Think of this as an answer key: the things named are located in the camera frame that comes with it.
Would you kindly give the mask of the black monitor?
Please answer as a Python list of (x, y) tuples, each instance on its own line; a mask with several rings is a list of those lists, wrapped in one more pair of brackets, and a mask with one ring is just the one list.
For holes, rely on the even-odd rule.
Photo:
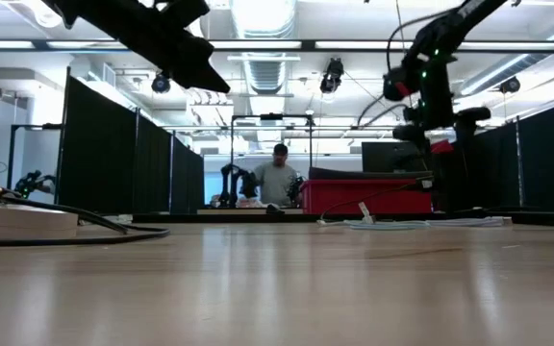
[(411, 142), (363, 142), (363, 171), (409, 173), (427, 170), (427, 164)]

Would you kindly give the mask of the black background rig frame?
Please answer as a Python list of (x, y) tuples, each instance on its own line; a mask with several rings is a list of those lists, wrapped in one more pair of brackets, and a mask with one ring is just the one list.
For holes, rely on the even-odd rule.
[[(284, 118), (302, 118), (307, 120), (307, 124), (303, 126), (303, 130), (308, 131), (309, 135), (309, 164), (313, 165), (313, 130), (314, 130), (314, 120), (311, 115), (307, 114), (283, 114), (283, 113), (266, 113), (266, 114), (260, 114), (260, 115), (233, 115), (231, 118), (231, 123), (227, 127), (227, 130), (230, 132), (230, 166), (234, 165), (234, 156), (235, 156), (235, 150), (234, 150), (234, 140), (235, 140), (235, 122), (238, 119), (242, 118), (259, 118), (260, 120), (268, 121), (268, 120), (283, 120)], [(229, 191), (229, 199), (228, 199), (228, 207), (234, 208), (236, 206), (236, 202), (238, 200), (238, 189), (235, 187), (235, 184), (237, 183), (237, 179), (234, 175), (234, 171), (231, 171), (230, 173), (230, 191)]]
[(47, 130), (47, 131), (60, 131), (63, 129), (63, 124), (45, 123), (42, 125), (32, 124), (12, 124), (10, 129), (10, 142), (9, 142), (9, 155), (8, 155), (8, 174), (6, 188), (11, 189), (13, 187), (13, 164), (16, 142), (16, 131), (19, 129), (33, 131), (33, 130)]

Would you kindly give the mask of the light wood desk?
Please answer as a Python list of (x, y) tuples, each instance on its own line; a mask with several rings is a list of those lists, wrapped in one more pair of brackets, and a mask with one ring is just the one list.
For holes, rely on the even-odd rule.
[[(277, 210), (283, 214), (301, 215), (304, 214), (302, 209), (283, 209)], [(198, 215), (264, 215), (270, 213), (271, 210), (267, 208), (242, 208), (242, 209), (228, 209), (228, 208), (216, 208), (216, 209), (199, 209)]]

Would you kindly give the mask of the black table frame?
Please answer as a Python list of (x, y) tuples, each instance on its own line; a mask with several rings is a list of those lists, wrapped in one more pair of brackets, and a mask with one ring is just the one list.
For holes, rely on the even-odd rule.
[[(378, 221), (448, 220), (461, 218), (508, 217), (515, 224), (554, 226), (551, 211), (465, 210), (450, 213), (375, 214)], [(198, 215), (198, 214), (134, 214), (137, 224), (189, 224), (189, 223), (312, 223), (320, 219), (314, 214), (264, 215)]]

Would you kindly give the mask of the black overhead frame beam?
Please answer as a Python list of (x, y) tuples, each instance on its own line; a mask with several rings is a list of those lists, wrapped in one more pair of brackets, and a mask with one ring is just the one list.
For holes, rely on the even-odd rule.
[[(381, 53), (401, 52), (411, 48), (409, 41), (389, 43), (385, 40), (213, 40), (211, 45), (217, 52), (352, 52)], [(54, 39), (0, 39), (0, 51), (52, 51), (70, 53), (119, 53), (130, 49), (119, 41), (100, 40), (54, 40)], [(481, 54), (554, 54), (554, 41), (507, 41), (475, 40), (462, 43), (458, 53)]]

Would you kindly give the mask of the white power strip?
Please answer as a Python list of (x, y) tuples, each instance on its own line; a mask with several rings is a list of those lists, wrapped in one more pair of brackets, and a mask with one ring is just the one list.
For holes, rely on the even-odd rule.
[(0, 204), (0, 238), (74, 237), (77, 230), (74, 213)]

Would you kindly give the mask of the red storage bin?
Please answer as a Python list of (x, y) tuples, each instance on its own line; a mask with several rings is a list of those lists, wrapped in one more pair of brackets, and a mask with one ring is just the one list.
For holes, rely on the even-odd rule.
[(371, 214), (430, 213), (432, 194), (416, 179), (309, 180), (302, 210), (314, 215), (354, 215), (363, 202)]

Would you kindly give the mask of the person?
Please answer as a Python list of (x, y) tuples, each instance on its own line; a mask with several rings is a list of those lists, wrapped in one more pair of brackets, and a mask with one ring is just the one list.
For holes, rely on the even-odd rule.
[(272, 161), (264, 162), (254, 169), (263, 204), (291, 207), (290, 186), (297, 178), (297, 172), (287, 164), (288, 147), (278, 143), (273, 148)]

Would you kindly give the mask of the black tower power strip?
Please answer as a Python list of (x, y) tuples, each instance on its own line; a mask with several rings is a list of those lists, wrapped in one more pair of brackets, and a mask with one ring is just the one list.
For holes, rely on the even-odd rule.
[(437, 189), (437, 204), (441, 211), (452, 212), (462, 206), (464, 164), (459, 148), (444, 154), (432, 154), (431, 159)]

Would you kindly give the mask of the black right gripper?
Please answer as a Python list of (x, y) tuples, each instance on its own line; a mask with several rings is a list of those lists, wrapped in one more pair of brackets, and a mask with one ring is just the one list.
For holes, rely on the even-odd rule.
[[(453, 123), (452, 93), (449, 87), (446, 59), (428, 61), (420, 76), (420, 96), (425, 129), (451, 127)], [(454, 130), (458, 140), (469, 140), (478, 128), (477, 122), (491, 118), (486, 107), (469, 108), (455, 114)], [(392, 136), (414, 145), (429, 143), (425, 131), (416, 125), (399, 125)]]

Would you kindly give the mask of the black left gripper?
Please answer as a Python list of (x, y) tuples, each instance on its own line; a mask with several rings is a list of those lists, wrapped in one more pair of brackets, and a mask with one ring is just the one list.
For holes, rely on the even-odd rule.
[(139, 0), (114, 0), (120, 10), (123, 33), (119, 40), (159, 67), (184, 88), (229, 91), (230, 86), (214, 70), (214, 51), (202, 37), (187, 30), (189, 24), (209, 12), (205, 0), (156, 0), (161, 10)]

